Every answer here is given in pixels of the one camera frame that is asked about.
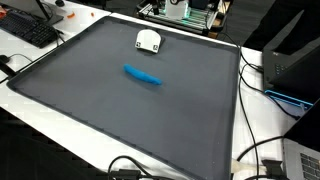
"gray platform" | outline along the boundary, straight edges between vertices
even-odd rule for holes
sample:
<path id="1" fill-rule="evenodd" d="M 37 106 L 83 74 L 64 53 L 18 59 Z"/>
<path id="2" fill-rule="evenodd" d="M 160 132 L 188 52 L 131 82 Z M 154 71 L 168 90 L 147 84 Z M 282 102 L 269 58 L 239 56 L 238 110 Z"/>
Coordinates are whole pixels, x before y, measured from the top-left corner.
<path id="1" fill-rule="evenodd" d="M 158 54 L 134 47 L 143 25 L 106 17 L 8 86 L 195 179 L 227 180 L 236 48 L 159 30 Z M 124 64 L 160 78 L 155 86 Z"/>

